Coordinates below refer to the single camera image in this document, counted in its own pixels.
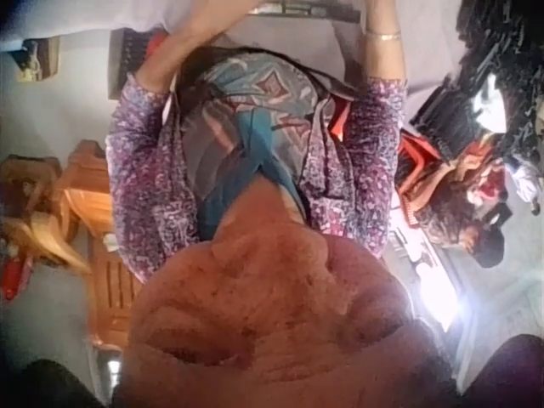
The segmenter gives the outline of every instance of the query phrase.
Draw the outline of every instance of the gold bangle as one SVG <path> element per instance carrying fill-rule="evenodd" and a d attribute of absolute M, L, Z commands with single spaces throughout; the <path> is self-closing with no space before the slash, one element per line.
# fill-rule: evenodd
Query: gold bangle
<path fill-rule="evenodd" d="M 378 34 L 377 32 L 366 30 L 365 35 L 373 40 L 379 41 L 394 41 L 402 38 L 400 31 L 395 32 L 394 34 Z"/>

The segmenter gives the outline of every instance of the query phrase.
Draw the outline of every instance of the hand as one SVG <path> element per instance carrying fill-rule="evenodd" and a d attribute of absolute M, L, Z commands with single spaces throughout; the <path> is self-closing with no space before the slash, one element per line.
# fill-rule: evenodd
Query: hand
<path fill-rule="evenodd" d="M 208 42 L 242 20 L 263 0 L 197 0 L 189 21 L 180 29 Z"/>

